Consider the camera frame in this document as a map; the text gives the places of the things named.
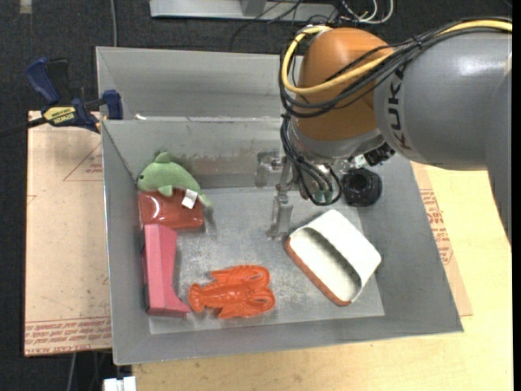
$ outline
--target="yellow clamp label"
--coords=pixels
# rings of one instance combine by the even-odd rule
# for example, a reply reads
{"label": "yellow clamp label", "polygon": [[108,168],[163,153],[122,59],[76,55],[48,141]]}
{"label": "yellow clamp label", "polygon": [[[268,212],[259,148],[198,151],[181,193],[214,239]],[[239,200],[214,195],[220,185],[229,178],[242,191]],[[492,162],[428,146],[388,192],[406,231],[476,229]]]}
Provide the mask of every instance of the yellow clamp label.
{"label": "yellow clamp label", "polygon": [[75,112],[76,109],[74,107],[62,106],[50,108],[45,113],[43,113],[43,116],[46,118],[47,121],[52,122],[54,125],[58,125],[59,123],[63,123],[64,121],[70,121],[71,119],[74,119]]}

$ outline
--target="red object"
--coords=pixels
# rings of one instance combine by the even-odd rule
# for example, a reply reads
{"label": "red object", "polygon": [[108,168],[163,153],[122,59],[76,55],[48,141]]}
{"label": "red object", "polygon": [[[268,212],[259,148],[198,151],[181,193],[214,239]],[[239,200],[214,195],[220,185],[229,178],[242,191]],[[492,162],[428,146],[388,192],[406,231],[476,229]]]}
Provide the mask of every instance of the red object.
{"label": "red object", "polygon": [[173,289],[177,233],[162,225],[145,225],[144,231],[142,263],[147,313],[183,317],[190,313],[190,307],[179,299]]}
{"label": "red object", "polygon": [[219,319],[252,317],[275,305],[275,296],[268,288],[269,272],[263,266],[234,266],[210,274],[216,279],[213,283],[190,286],[188,301],[196,313],[206,306],[222,309]]}
{"label": "red object", "polygon": [[197,200],[192,209],[182,205],[183,190],[174,190],[172,197],[158,191],[139,193],[139,214],[143,225],[160,223],[174,230],[198,229],[204,223],[203,210]]}

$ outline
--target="yellow cable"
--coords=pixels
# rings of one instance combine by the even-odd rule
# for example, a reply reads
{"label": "yellow cable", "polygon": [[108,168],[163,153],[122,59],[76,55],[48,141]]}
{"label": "yellow cable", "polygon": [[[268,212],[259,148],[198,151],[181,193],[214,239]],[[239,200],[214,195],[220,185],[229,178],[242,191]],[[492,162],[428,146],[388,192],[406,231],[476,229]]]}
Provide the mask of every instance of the yellow cable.
{"label": "yellow cable", "polygon": [[[438,35],[442,35],[444,33],[454,32],[457,30],[462,29],[468,29],[468,28],[496,28],[505,30],[506,32],[512,33],[512,24],[509,22],[501,21],[501,20],[469,20],[467,22],[456,24],[455,26],[452,26],[440,33]],[[392,53],[383,55],[367,64],[364,64],[358,68],[349,70],[344,72],[343,74],[339,75],[338,77],[333,78],[332,80],[323,82],[322,84],[318,84],[316,86],[312,87],[295,87],[293,86],[287,76],[288,66],[290,63],[290,59],[293,56],[293,53],[295,52],[298,44],[300,41],[302,41],[306,36],[313,35],[320,32],[325,32],[327,30],[331,30],[330,27],[320,25],[320,26],[313,26],[311,28],[304,29],[302,32],[300,32],[291,44],[289,45],[286,54],[284,55],[284,59],[282,60],[282,68],[281,68],[281,79],[283,85],[291,92],[296,94],[314,94],[318,93],[319,91],[329,90],[331,87],[337,86],[338,84],[342,84],[346,82],[347,80],[350,80],[351,78],[354,78],[357,75],[363,74],[364,72],[367,72],[371,70],[372,68],[376,67],[378,64],[383,62],[387,57],[389,57]]]}

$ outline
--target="gray bin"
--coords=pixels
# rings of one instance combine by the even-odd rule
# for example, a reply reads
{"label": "gray bin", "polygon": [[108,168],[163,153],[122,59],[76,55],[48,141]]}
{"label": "gray bin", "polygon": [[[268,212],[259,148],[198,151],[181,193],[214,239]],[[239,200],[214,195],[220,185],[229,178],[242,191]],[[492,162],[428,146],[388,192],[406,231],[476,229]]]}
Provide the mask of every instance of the gray bin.
{"label": "gray bin", "polygon": [[[255,187],[257,154],[279,151],[278,57],[98,48],[99,89],[116,89],[123,121],[103,123],[103,176],[114,361],[118,365],[337,345],[460,332],[458,312],[410,163],[375,169],[384,184],[373,206],[331,206],[357,225],[383,262],[358,300],[337,307],[269,239],[274,184]],[[134,120],[138,114],[146,120]],[[251,319],[149,316],[142,288],[136,178],[158,150],[171,152],[214,203],[204,230],[179,232],[175,285],[186,302],[210,270],[269,268],[277,305]],[[318,208],[290,194],[291,227]]]}

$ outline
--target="wooden table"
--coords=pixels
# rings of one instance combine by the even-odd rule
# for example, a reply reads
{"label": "wooden table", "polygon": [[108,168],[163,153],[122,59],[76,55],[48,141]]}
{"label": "wooden table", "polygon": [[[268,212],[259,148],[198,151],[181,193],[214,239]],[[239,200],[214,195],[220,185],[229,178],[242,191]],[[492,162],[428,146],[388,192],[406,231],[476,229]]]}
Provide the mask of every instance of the wooden table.
{"label": "wooden table", "polygon": [[513,389],[512,256],[488,176],[429,176],[474,312],[464,333],[135,365],[138,390]]}

